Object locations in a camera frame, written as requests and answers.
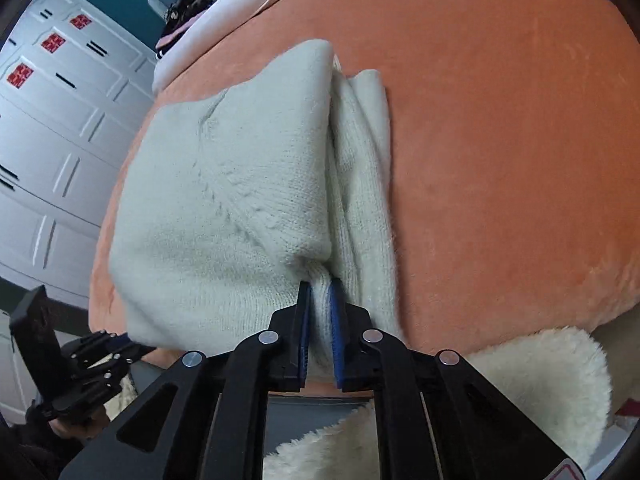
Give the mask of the cream knit sweater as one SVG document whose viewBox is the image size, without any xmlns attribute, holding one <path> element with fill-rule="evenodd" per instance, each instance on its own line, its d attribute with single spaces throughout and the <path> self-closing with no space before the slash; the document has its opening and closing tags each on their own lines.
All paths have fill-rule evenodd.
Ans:
<svg viewBox="0 0 640 480">
<path fill-rule="evenodd" d="M 108 268 L 130 338 L 214 356 L 311 286 L 310 374 L 333 372 L 330 285 L 400 334 L 381 75 L 326 40 L 210 98 L 166 105 L 127 170 Z"/>
</svg>

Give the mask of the pile of dark clothes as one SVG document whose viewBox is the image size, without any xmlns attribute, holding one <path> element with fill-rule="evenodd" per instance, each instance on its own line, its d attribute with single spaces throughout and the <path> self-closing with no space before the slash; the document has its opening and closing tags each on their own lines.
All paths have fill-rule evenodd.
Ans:
<svg viewBox="0 0 640 480">
<path fill-rule="evenodd" d="M 176 0 L 165 13 L 165 27 L 154 52 L 160 60 L 217 0 Z"/>
</svg>

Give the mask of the white panelled wardrobe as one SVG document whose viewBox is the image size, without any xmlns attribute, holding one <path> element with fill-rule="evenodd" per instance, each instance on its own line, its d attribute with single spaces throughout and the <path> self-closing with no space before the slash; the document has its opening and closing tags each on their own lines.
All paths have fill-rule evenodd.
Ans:
<svg viewBox="0 0 640 480">
<path fill-rule="evenodd" d="M 85 309 L 100 227 L 153 103 L 153 52 L 87 0 L 32 0 L 1 50 L 1 275 Z"/>
</svg>

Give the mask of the orange velvet bed cover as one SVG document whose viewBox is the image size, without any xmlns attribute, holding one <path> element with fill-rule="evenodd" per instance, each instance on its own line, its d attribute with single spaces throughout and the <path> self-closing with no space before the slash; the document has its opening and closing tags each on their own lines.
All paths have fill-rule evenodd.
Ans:
<svg viewBox="0 0 640 480">
<path fill-rule="evenodd" d="M 639 43 L 608 0 L 279 0 L 196 25 L 158 105 L 211 96 L 328 40 L 381 74 L 399 314 L 423 352 L 474 352 L 639 301 Z"/>
</svg>

